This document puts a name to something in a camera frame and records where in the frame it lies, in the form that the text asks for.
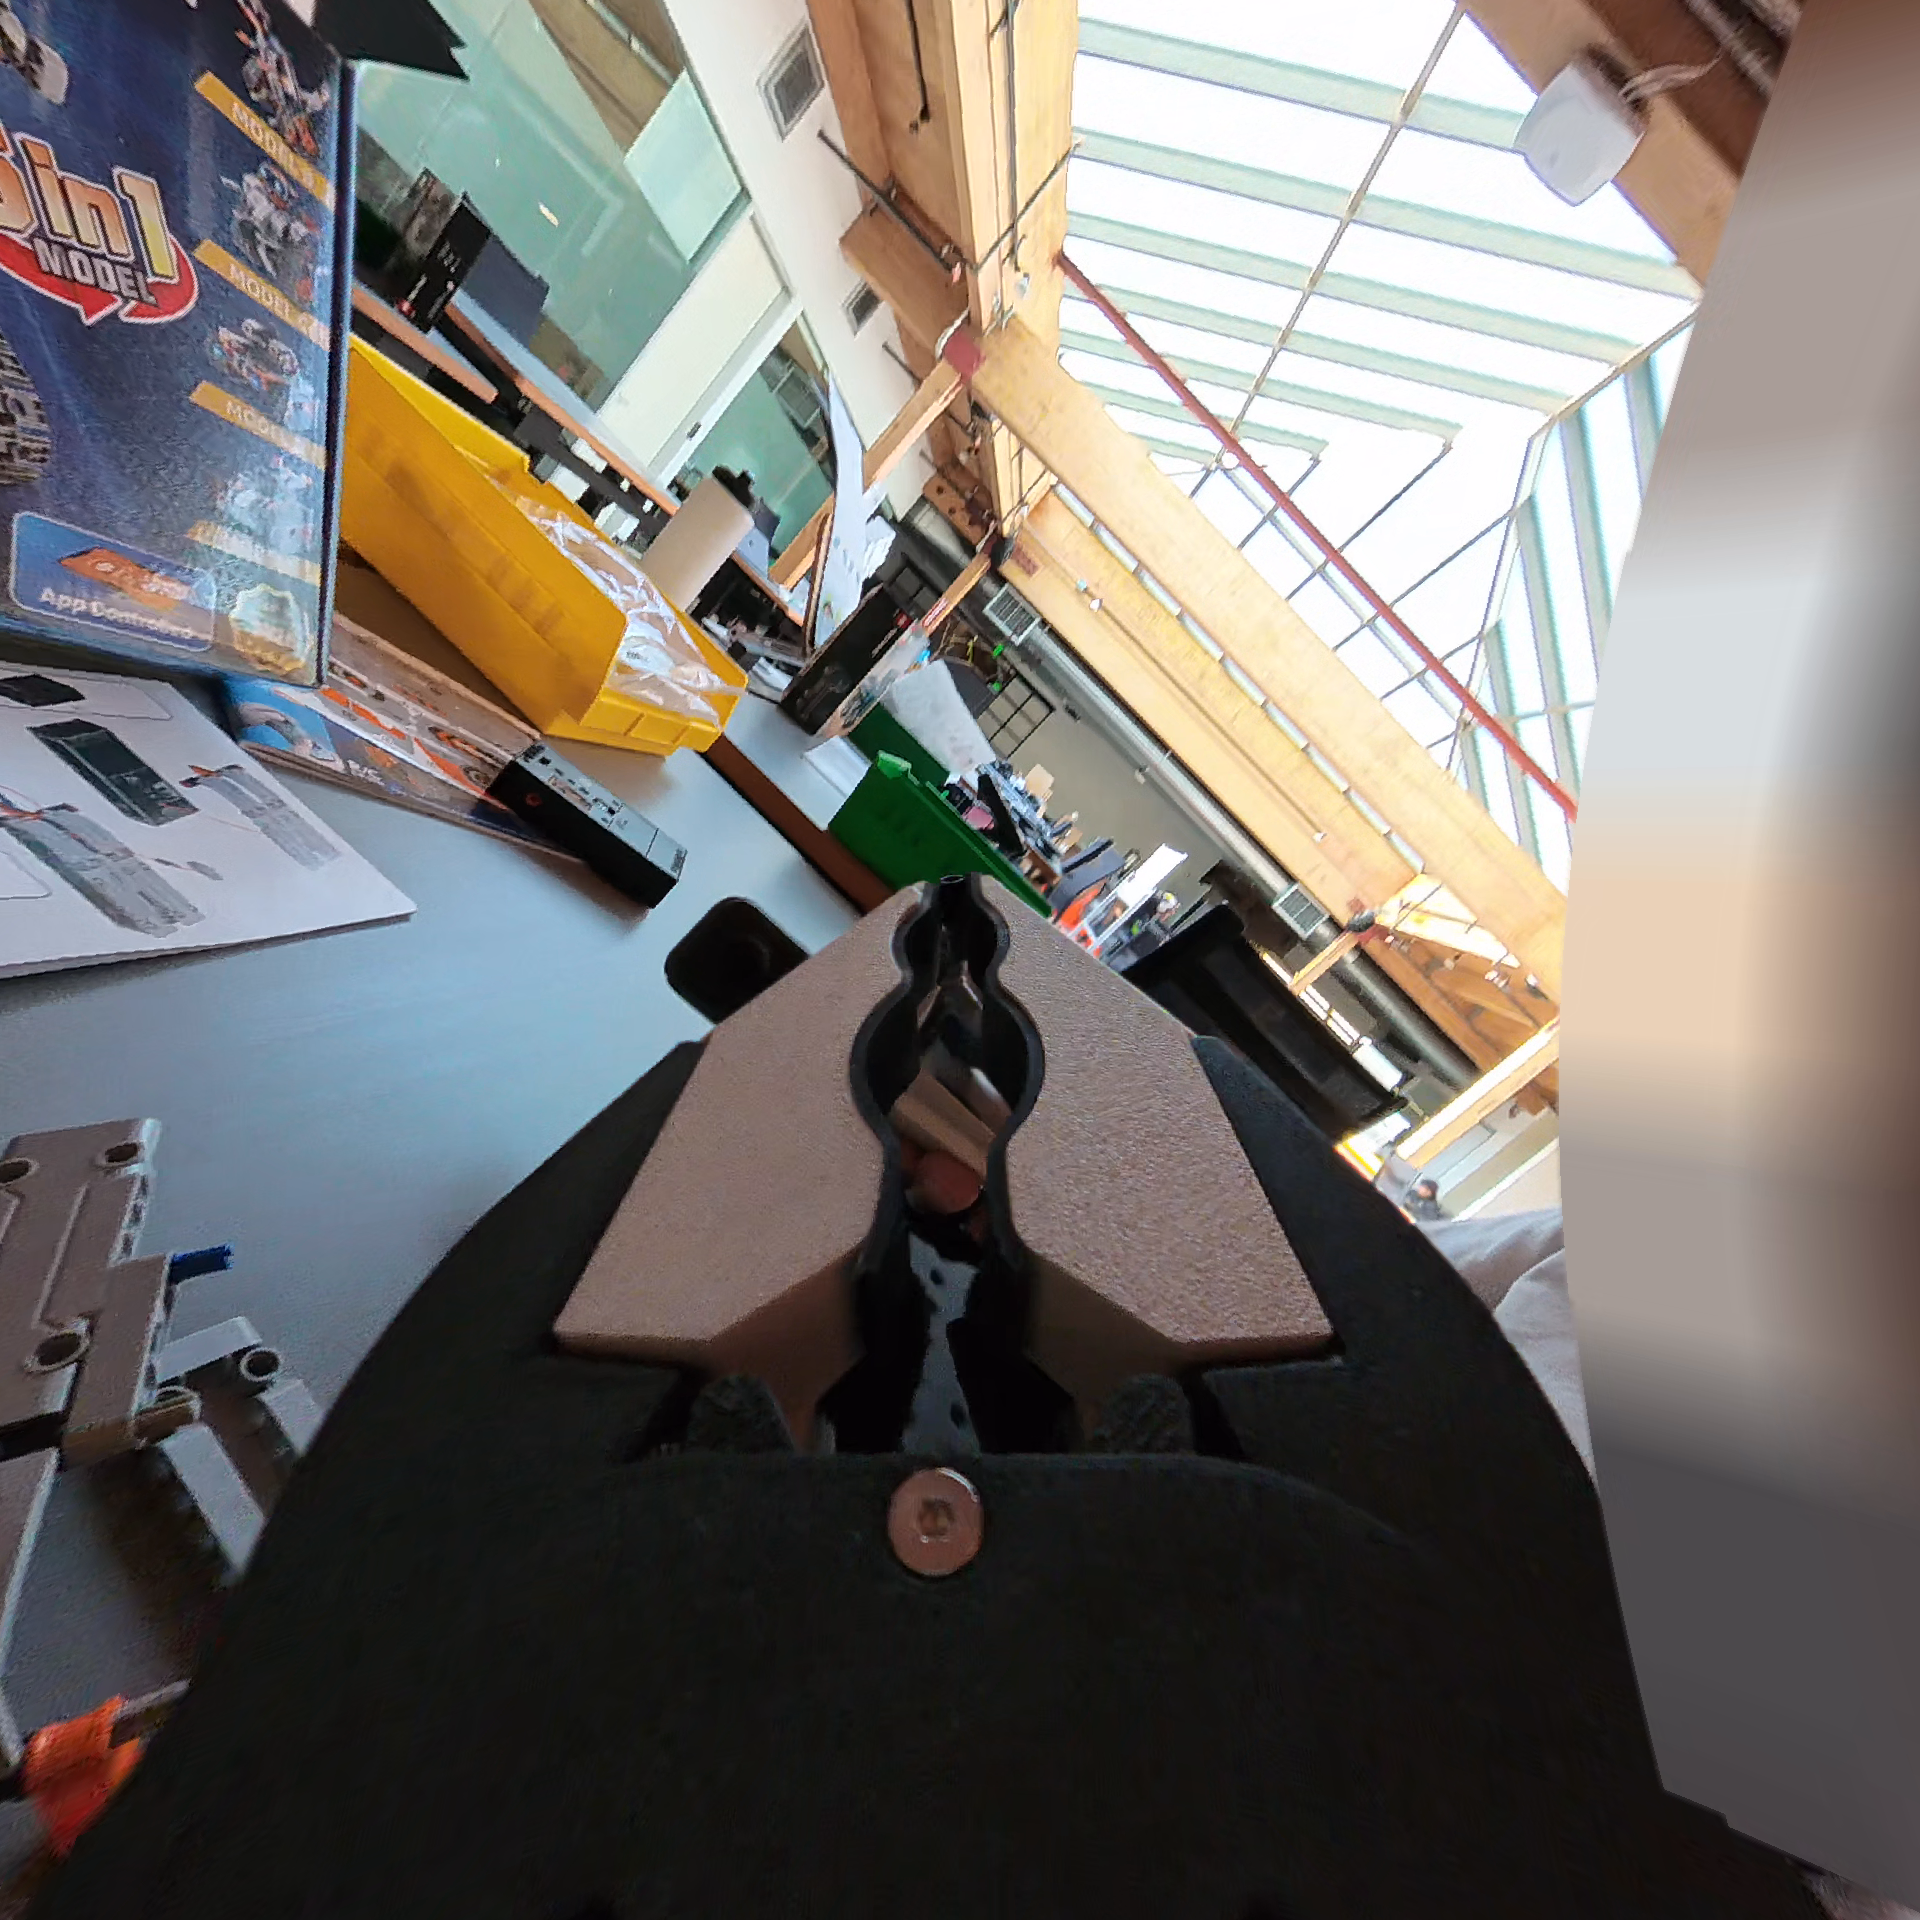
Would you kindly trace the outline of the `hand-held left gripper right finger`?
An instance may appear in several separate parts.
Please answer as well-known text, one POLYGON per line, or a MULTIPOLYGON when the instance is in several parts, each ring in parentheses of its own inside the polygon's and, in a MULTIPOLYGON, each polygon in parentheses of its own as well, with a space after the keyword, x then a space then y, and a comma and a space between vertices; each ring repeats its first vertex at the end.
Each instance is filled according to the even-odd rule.
POLYGON ((986 877, 982 1013, 1020 1093, 992 1149, 1020 1347, 1081 1437, 1132 1379, 1331 1360, 1337 1333, 1197 1036, 986 877))

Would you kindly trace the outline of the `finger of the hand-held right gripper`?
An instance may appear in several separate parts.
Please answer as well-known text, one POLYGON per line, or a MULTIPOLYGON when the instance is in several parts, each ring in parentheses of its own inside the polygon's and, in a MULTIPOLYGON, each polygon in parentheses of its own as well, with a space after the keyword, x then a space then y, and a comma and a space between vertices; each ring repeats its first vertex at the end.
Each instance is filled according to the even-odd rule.
POLYGON ((1009 1121, 1011 1103, 995 1083, 947 1047, 936 1047, 899 1095, 899 1137, 964 1165, 986 1165, 1009 1121))

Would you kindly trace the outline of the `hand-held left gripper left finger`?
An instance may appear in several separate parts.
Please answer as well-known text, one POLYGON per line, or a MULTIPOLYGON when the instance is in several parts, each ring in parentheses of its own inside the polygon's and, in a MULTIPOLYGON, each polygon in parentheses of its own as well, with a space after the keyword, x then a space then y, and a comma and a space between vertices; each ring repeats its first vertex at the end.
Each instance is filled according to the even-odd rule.
POLYGON ((708 1036, 701 1061, 555 1321, 564 1355, 759 1379, 802 1446, 856 1366, 853 1260, 882 1147, 853 1049, 905 986, 910 886, 708 1036))

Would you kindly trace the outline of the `black battery box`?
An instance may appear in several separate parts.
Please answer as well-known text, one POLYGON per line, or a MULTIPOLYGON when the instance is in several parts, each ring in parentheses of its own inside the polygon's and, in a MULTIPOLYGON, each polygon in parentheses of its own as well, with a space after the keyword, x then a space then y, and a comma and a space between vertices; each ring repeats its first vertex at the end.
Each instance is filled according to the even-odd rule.
POLYGON ((644 909, 682 883, 683 845, 543 744, 505 762, 485 799, 644 909))

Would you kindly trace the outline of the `black mesh chair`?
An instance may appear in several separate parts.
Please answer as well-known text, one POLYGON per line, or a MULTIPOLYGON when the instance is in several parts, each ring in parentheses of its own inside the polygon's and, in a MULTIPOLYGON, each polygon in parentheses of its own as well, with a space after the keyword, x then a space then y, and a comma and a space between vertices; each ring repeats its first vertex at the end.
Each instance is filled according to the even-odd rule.
POLYGON ((1184 917, 1116 974, 1190 1032, 1234 1049, 1321 1136, 1345 1140, 1406 1112, 1331 1028, 1268 966, 1227 902, 1184 917))

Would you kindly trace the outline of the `green plastic bin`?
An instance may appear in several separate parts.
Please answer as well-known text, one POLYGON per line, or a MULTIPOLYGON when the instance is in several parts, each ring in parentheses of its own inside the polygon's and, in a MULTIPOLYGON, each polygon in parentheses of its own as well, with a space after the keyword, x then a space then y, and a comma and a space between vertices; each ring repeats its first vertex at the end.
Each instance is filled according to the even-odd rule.
POLYGON ((892 752, 876 755, 831 817, 828 833, 895 890, 923 880, 988 877, 1049 920, 1046 899, 1020 870, 892 752))

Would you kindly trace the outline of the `white speckled sheet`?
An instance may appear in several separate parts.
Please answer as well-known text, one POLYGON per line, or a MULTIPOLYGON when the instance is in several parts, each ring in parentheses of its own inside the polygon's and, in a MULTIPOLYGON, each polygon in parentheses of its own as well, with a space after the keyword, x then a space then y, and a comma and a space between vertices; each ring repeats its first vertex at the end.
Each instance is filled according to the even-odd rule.
POLYGON ((898 679, 881 708, 911 736, 931 764, 929 782, 973 780, 998 751, 969 710, 947 660, 929 660, 898 679))

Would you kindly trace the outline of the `black product box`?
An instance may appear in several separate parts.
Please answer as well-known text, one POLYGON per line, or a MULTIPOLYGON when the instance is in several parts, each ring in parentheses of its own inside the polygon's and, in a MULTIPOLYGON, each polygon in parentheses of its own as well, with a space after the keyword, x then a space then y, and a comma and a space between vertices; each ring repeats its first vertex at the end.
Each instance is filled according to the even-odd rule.
POLYGON ((805 663, 778 710, 815 739, 849 736, 929 658, 931 638, 890 587, 874 587, 805 663))

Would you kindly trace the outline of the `clear plastic bag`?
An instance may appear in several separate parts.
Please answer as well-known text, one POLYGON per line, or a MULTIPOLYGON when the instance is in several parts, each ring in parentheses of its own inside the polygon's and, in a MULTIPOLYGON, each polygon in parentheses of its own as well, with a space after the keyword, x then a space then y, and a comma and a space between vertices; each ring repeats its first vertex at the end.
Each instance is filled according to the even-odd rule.
POLYGON ((592 673, 595 689, 683 720, 722 724, 722 700, 733 687, 714 673, 682 613, 637 558, 550 505, 534 499, 517 499, 516 505, 589 581, 589 625, 617 628, 602 648, 606 664, 592 673))

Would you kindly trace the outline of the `white tumbler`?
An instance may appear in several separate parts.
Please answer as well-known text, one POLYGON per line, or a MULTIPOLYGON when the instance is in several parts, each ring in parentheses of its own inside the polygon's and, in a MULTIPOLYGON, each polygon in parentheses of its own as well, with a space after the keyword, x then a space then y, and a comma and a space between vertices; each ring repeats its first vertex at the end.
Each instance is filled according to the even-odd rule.
POLYGON ((703 618, 714 594, 765 585, 778 517, 746 469, 713 469, 639 555, 640 577, 685 621, 703 618))

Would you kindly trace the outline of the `yellow plastic bin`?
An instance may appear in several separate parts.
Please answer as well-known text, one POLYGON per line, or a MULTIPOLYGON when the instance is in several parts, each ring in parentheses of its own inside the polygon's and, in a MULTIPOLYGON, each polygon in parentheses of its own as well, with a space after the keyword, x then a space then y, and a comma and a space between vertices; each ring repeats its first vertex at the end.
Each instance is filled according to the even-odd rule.
POLYGON ((526 456, 364 340, 350 348, 339 536, 471 660, 526 724, 612 751, 704 752, 748 679, 701 630, 733 693, 722 724, 600 693, 615 622, 589 625, 589 581, 517 511, 534 499, 589 524, 526 456))

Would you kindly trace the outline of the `open instruction booklet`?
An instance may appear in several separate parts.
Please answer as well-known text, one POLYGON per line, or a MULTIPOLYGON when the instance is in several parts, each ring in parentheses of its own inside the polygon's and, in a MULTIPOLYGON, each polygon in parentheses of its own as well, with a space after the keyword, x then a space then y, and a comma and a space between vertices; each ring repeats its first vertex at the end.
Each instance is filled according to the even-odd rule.
POLYGON ((3 664, 3 977, 415 912, 168 682, 3 664))

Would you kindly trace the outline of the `blue building kit box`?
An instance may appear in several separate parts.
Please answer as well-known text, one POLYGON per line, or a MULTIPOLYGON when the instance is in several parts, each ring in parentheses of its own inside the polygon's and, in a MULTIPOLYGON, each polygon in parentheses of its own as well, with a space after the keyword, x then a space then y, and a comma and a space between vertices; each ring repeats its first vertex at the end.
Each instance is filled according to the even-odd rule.
POLYGON ((322 679, 357 76, 293 6, 3 6, 3 621, 322 679))

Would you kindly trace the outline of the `orange toy connector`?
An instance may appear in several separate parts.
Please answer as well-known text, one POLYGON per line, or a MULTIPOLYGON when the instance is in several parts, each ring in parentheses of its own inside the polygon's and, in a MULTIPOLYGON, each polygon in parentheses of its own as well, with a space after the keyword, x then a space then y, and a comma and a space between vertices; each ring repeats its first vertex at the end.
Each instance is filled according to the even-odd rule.
POLYGON ((135 1702, 111 1698, 84 1717, 45 1723, 5 1769, 3 1804, 27 1806, 45 1851, 68 1858, 140 1764, 148 1737, 135 1702))

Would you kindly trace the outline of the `white ceiling device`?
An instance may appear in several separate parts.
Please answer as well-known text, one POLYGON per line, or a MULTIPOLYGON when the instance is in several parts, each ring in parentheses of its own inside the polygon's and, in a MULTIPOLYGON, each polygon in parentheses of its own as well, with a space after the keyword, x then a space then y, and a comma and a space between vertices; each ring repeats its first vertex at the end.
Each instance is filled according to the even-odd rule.
POLYGON ((1515 153, 1564 204, 1585 204, 1619 179, 1644 132, 1647 111, 1622 75, 1587 53, 1540 90, 1515 133, 1515 153))

